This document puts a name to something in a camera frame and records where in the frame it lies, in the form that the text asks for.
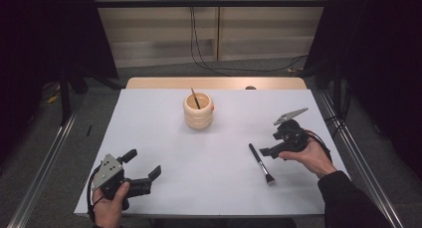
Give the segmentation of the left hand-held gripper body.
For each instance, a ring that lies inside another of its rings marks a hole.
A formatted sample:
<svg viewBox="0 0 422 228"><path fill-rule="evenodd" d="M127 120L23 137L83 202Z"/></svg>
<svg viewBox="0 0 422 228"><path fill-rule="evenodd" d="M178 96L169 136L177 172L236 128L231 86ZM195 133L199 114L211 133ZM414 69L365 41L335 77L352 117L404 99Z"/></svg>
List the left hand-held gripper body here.
<svg viewBox="0 0 422 228"><path fill-rule="evenodd" d="M129 183L129 189L125 198L122 200L122 209L129 208L128 199L131 197L142 196L150 193L152 181L148 178L130 179L124 175L124 163L121 161L122 156L115 158L111 154L107 154L98 171L95 173L91 190L100 189L105 199L113 200L119 187L125 183Z"/></svg>

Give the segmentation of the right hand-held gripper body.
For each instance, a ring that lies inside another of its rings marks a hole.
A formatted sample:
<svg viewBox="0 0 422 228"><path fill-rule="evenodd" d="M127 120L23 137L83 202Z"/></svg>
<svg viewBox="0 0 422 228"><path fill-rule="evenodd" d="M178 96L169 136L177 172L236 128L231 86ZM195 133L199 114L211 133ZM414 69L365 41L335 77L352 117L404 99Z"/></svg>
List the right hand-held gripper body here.
<svg viewBox="0 0 422 228"><path fill-rule="evenodd" d="M288 151L303 151L308 146L308 134L295 121L295 117L306 112L308 108L282 114L275 122L277 131L273 134L275 140L281 139L288 145Z"/></svg>

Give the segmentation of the black makeup brush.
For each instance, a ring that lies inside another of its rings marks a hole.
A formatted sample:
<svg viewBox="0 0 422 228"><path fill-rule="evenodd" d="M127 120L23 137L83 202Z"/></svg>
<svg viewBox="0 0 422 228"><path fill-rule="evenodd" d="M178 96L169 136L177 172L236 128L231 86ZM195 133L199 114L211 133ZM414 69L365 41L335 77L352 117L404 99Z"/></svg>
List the black makeup brush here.
<svg viewBox="0 0 422 228"><path fill-rule="evenodd" d="M265 164L263 163L262 159L260 158L258 152L256 151L254 145L252 143L249 144L249 148L252 152L252 154L254 155L255 159L257 160L259 166L261 167L261 169L263 170L264 174L265 174L265 179L268 185L273 185L276 180L275 178L269 173L268 169L266 168Z"/></svg>

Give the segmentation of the cream ribbed cup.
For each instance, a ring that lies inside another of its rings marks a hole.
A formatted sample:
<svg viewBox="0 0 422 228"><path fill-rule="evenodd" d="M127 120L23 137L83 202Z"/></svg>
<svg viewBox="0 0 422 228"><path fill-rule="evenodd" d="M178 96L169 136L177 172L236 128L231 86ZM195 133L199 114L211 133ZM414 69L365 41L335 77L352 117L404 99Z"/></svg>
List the cream ribbed cup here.
<svg viewBox="0 0 422 228"><path fill-rule="evenodd" d="M213 122L214 103L203 93L196 93L201 109L195 105L192 95L185 98L183 103L185 123L194 129L204 129Z"/></svg>

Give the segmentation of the thin black orange-tipped brush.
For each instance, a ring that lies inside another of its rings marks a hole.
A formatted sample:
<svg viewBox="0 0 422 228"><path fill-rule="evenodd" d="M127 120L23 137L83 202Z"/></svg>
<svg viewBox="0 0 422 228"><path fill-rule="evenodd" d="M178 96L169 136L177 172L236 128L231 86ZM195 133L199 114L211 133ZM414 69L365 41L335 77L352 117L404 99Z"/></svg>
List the thin black orange-tipped brush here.
<svg viewBox="0 0 422 228"><path fill-rule="evenodd" d="M201 109L201 107L200 107L199 101L198 101L198 99L197 99L197 97L196 97L195 91L193 90L193 88L191 88L190 90L191 90L191 94L192 94L193 100L194 100L194 102L195 102L195 105L196 105L196 106L197 106L197 108L200 110L200 109Z"/></svg>

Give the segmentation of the person's right hand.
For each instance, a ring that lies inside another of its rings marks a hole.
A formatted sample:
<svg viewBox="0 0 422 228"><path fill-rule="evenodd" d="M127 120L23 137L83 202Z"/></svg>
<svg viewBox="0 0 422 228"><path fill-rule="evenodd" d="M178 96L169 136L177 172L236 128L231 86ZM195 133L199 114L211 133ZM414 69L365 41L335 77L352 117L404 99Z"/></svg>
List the person's right hand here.
<svg viewBox="0 0 422 228"><path fill-rule="evenodd" d="M317 178L323 178L326 175L336 172L336 168L322 147L313 139L309 141L308 146L303 151L282 151L279 153L279 158L301 163L311 173L315 174Z"/></svg>

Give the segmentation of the person's left hand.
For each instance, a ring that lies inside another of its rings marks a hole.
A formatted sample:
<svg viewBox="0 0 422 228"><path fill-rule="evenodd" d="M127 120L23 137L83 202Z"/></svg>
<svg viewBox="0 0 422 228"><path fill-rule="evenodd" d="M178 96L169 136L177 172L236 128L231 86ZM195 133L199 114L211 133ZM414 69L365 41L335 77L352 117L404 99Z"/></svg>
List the person's left hand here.
<svg viewBox="0 0 422 228"><path fill-rule="evenodd" d="M95 211L95 224L101 228L119 228L122 214L122 200L129 189L129 183L123 183L117 190L113 200L103 198L100 189L93 193L92 201Z"/></svg>

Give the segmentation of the white table mat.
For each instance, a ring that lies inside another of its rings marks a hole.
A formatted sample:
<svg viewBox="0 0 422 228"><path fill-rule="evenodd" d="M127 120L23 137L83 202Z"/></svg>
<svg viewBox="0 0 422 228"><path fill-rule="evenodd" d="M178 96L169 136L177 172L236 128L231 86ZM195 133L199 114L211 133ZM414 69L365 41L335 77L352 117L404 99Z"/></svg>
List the white table mat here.
<svg viewBox="0 0 422 228"><path fill-rule="evenodd" d="M309 90L210 90L213 122L203 130L186 125L186 90L136 90L120 93L97 155L137 156L125 165L127 177L146 176L157 165L161 175L148 195L129 201L128 214L149 217L319 215L324 203L317 177L295 161L260 156L275 178L268 185L253 156L275 145L274 121L308 108L297 118L320 136L334 165L344 164Z"/></svg>

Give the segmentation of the black metal stand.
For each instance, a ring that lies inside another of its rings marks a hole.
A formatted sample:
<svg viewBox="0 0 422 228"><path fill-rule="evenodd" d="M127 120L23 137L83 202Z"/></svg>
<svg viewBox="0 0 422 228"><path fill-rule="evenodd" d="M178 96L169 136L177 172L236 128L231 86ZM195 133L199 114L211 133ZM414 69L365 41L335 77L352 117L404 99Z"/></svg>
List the black metal stand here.
<svg viewBox="0 0 422 228"><path fill-rule="evenodd" d="M60 71L60 95L62 104L62 121L61 125L65 125L71 116L71 102L69 95L69 83L67 80L67 70L62 67Z"/></svg>
<svg viewBox="0 0 422 228"><path fill-rule="evenodd" d="M335 74L333 78L333 106L336 116L341 115L341 66L335 64Z"/></svg>

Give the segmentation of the black curtain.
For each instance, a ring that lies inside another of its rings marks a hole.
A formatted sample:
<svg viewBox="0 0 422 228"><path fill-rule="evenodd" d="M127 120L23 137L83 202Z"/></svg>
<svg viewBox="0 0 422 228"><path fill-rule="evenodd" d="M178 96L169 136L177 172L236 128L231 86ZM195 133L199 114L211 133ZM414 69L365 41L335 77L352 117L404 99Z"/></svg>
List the black curtain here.
<svg viewBox="0 0 422 228"><path fill-rule="evenodd" d="M305 71L340 74L422 179L422 0L329 0Z"/></svg>
<svg viewBox="0 0 422 228"><path fill-rule="evenodd" d="M0 0L0 162L62 74L118 77L94 0Z"/></svg>

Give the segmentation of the black horizontal bar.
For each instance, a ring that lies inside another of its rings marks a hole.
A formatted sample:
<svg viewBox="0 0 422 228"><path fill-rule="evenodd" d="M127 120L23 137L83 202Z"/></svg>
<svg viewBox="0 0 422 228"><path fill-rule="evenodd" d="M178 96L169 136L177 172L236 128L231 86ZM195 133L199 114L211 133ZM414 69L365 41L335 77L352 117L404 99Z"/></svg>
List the black horizontal bar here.
<svg viewBox="0 0 422 228"><path fill-rule="evenodd" d="M152 7L324 7L328 0L96 0L99 8Z"/></svg>

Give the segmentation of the aluminium floor rail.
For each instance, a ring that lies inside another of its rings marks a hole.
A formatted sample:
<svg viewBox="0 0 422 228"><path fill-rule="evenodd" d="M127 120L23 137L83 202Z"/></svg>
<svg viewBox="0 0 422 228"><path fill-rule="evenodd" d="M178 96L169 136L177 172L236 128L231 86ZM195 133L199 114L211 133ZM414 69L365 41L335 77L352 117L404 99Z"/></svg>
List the aluminium floor rail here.
<svg viewBox="0 0 422 228"><path fill-rule="evenodd" d="M28 220L39 200L45 187L47 179L53 169L53 166L66 142L66 139L73 128L79 110L84 103L86 96L76 98L73 110L65 122L59 127L58 132L46 154L43 163L38 169L34 179L31 182L27 192L23 196L18 208L12 216L7 228L25 228Z"/></svg>
<svg viewBox="0 0 422 228"><path fill-rule="evenodd" d="M344 143L346 150L348 151L351 159L354 162L358 173L363 180L366 189L368 190L370 197L383 213L386 219L389 221L392 228L404 228L400 221L398 214L396 213L392 203L384 192L383 188L379 184L378 180L374 176L371 168L361 153L357 143L355 142L352 134L344 121L340 121L334 111L334 104L328 93L322 93L320 95L325 109L333 116L333 123L335 124L335 130L339 133L342 142Z"/></svg>

